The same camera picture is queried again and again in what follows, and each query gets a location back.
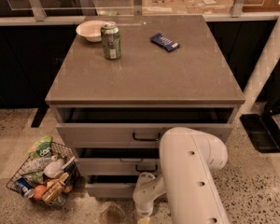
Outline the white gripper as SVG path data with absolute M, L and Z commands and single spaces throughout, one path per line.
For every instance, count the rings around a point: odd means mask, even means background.
M 143 172 L 137 179 L 135 190 L 136 191 L 148 191 L 151 190 L 152 182 L 155 176 L 152 173 Z

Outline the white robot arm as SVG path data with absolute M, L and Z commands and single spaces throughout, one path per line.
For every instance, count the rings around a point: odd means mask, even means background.
M 227 144 L 173 128 L 161 139 L 161 174 L 140 174 L 133 200 L 139 224 L 154 224 L 168 199 L 173 224 L 280 224 L 280 155 L 258 155 L 239 121 Z

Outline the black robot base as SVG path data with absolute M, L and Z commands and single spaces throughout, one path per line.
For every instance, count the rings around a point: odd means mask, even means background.
M 243 114 L 240 117 L 245 131 L 254 147 L 260 153 L 280 152 L 280 97 L 268 102 L 259 114 Z

